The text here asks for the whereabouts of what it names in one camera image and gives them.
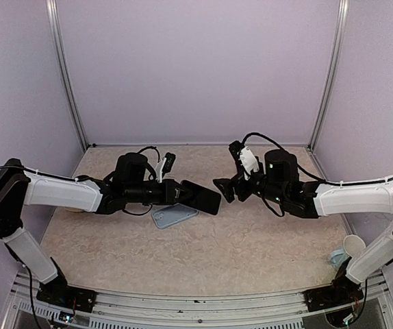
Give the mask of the black phone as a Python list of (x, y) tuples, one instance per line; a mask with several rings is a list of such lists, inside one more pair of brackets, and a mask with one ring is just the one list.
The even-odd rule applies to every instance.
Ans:
[(183, 205), (210, 215), (218, 214), (222, 199), (220, 193), (187, 180), (183, 180), (181, 185), (192, 192)]

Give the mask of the light blue phone case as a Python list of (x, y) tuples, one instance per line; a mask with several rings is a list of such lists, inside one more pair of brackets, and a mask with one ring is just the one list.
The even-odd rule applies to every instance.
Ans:
[(176, 204), (153, 211), (151, 213), (151, 217), (153, 218), (156, 227), (163, 230), (183, 221), (192, 219), (198, 214), (198, 210), (181, 204)]

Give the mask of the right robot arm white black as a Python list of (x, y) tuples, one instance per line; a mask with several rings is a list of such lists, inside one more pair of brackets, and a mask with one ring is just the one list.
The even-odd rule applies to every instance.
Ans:
[[(230, 152), (237, 173), (232, 178), (213, 181), (229, 203), (256, 195), (266, 205), (276, 203), (280, 208), (277, 216), (288, 213), (302, 219), (363, 212), (393, 215), (393, 175), (375, 181), (302, 182), (296, 156), (284, 149), (267, 151), (263, 162), (243, 145), (232, 147)], [(393, 223), (341, 266), (327, 290), (328, 299), (334, 304), (344, 303), (354, 293), (354, 286), (391, 261)]]

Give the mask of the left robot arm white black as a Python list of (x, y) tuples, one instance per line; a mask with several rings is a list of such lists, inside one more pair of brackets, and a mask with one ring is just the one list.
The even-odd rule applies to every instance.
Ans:
[(127, 204), (163, 206), (183, 204), (195, 188), (164, 178), (175, 161), (167, 154), (152, 167), (145, 155), (120, 156), (116, 168), (102, 180), (41, 173), (24, 167), (17, 158), (0, 166), (0, 240), (46, 286), (47, 295), (60, 305), (73, 298), (73, 289), (51, 257), (47, 256), (21, 220), (24, 206), (39, 205), (81, 210), (98, 215), (125, 212)]

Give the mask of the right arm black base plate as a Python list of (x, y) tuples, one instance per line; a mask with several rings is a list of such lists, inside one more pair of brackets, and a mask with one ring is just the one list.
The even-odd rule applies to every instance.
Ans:
[(329, 285), (308, 289), (303, 292), (303, 295), (309, 312), (350, 304), (364, 298), (364, 293), (359, 286), (353, 289)]

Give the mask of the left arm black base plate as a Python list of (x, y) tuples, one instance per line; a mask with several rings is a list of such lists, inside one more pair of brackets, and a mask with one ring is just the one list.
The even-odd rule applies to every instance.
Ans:
[(91, 313), (97, 292), (72, 286), (42, 286), (39, 288), (36, 298), (54, 306)]

